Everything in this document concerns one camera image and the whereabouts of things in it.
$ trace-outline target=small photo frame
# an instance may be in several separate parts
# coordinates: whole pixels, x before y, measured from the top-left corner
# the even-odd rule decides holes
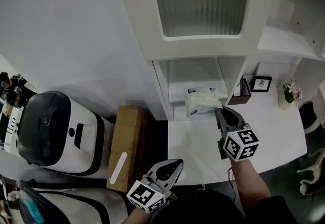
[[[251,85],[251,92],[268,92],[271,85],[272,77],[254,76]]]

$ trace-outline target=white table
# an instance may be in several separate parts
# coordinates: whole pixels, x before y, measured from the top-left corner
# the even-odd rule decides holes
[[[247,104],[232,105],[250,124],[259,139],[251,159],[257,172],[284,165],[307,153],[304,129],[298,108],[278,106],[277,88],[252,92]],[[173,121],[168,125],[168,158],[184,160],[176,185],[215,183],[228,180],[229,159],[221,160],[217,141],[221,133],[216,119]]]

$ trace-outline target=wire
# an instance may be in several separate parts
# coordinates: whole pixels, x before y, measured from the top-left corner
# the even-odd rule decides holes
[[[311,209],[312,209],[312,207],[313,207],[313,202],[314,202],[314,196],[311,197],[311,203],[310,203],[310,207],[309,207],[308,212],[307,212],[306,215],[301,219],[301,221],[299,222],[299,224],[300,224],[301,222],[303,222],[303,220],[304,220],[304,219],[308,216],[308,214],[310,213],[310,211],[311,211]]]
[[[232,182],[230,181],[230,170],[231,169],[232,169],[232,167],[230,167],[227,172],[228,172],[228,182],[230,183],[230,185],[231,185],[231,187],[233,189],[233,193],[234,193],[234,198],[233,198],[233,202],[234,202],[235,201],[235,198],[236,198],[236,193],[235,193],[235,190],[234,190],[234,186],[233,186]]]

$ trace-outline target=brown box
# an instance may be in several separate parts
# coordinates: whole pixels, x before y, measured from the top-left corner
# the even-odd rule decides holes
[[[241,79],[240,96],[232,96],[228,105],[246,104],[251,97],[250,90],[246,79]]]
[[[152,122],[153,119],[143,108],[135,106],[118,108],[108,166],[106,185],[108,189],[128,192],[135,180],[141,180],[142,175],[152,166],[150,159]],[[115,183],[112,184],[110,180],[122,153],[124,156],[126,153],[126,159]]]

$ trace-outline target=potted flower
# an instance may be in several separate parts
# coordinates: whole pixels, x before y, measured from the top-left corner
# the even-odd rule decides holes
[[[288,109],[293,101],[302,99],[302,90],[293,80],[283,84],[283,91],[279,93],[279,106],[281,109]]]

